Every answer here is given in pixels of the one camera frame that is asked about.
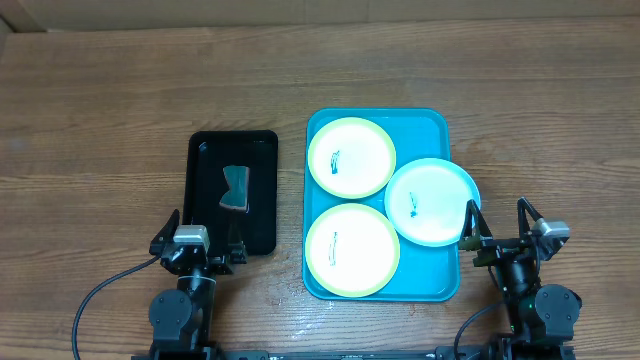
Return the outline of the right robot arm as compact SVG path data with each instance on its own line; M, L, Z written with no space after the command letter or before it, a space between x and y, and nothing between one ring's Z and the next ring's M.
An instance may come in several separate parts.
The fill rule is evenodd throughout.
M570 238L569 226L561 220L547 220L524 197L517 201L518 236L493 237L481 210L467 202L459 248L474 251L473 265L485 268L502 300L469 317L453 342L456 359L573 359L567 343L574 337L574 325L582 307L580 296L569 288L541 282L544 261L556 255ZM480 317L504 307L509 334L497 334L477 351L463 350L464 331Z

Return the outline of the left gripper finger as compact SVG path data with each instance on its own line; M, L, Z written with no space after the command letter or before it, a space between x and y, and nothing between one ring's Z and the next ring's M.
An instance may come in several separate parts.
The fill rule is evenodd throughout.
M227 242L230 262L233 264L246 264L248 257L246 246L242 239L240 218L241 216L237 214L231 214L229 216Z
M180 212L178 209L175 209L166 224L150 242L149 254L161 255L164 251L165 246L173 240L174 234L179 225Z

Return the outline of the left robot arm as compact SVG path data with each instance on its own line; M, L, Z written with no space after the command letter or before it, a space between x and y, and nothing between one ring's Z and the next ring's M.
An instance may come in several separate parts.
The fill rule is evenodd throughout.
M231 275L248 260L241 237L210 240L203 225L184 225L174 210L150 243L149 253L177 277L174 289L158 294L149 306L153 340L151 359L225 357L209 339L216 277Z

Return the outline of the green bow-shaped sponge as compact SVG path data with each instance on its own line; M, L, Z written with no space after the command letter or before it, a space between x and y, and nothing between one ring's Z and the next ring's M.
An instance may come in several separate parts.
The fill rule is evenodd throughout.
M229 165L223 168L223 175L228 190L222 195L219 205L231 211L247 212L250 169L246 166Z

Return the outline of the light blue plate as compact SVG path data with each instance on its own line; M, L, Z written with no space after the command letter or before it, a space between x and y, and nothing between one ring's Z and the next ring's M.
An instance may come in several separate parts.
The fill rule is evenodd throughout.
M411 161L386 186L385 213L396 231L421 246L459 241L467 203L481 206L479 188L457 164L437 158Z

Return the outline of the yellow-green plate bottom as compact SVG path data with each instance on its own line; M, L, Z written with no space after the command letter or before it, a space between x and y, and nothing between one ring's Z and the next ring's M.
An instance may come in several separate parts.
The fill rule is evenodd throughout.
M390 221L372 207L345 203L323 212L304 245L307 267L329 292L361 298L384 288L400 260L400 241Z

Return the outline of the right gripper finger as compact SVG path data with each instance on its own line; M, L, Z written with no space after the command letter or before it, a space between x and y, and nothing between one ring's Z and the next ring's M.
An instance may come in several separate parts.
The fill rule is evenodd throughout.
M467 202L461 240L492 240L493 235L474 199Z
M534 222L542 218L542 215L535 209L535 207L527 200L526 197L520 197L517 200L517 214L518 214L518 229L519 237L521 239L529 238L534 239L537 233L530 227L528 219L531 218Z

